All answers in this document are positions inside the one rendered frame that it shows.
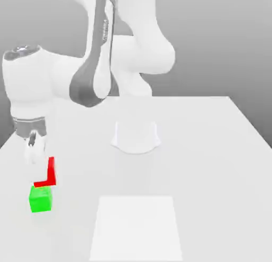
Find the small red cube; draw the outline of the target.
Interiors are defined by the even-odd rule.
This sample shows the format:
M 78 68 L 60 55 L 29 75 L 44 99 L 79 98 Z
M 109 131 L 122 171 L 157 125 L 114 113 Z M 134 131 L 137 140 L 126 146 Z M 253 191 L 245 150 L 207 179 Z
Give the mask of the small red cube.
M 55 157 L 50 156 L 47 165 L 47 179 L 45 181 L 39 181 L 33 183 L 35 188 L 50 187 L 56 185 L 56 169 L 55 169 Z

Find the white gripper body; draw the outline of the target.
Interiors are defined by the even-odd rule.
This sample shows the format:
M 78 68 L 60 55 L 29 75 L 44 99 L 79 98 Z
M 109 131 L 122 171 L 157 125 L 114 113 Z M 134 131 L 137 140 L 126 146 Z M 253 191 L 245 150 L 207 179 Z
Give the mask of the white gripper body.
M 30 142 L 30 138 L 25 141 L 24 162 L 25 172 L 30 182 L 39 182 L 47 179 L 48 158 L 45 153 L 45 143 L 39 139 Z

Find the small green cube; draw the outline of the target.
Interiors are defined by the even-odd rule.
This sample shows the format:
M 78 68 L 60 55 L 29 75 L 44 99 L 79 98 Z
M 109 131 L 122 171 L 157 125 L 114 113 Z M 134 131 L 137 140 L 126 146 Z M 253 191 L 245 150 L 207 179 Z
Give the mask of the small green cube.
M 32 213 L 46 212 L 52 209 L 52 190 L 51 187 L 31 186 L 29 194 L 29 204 Z

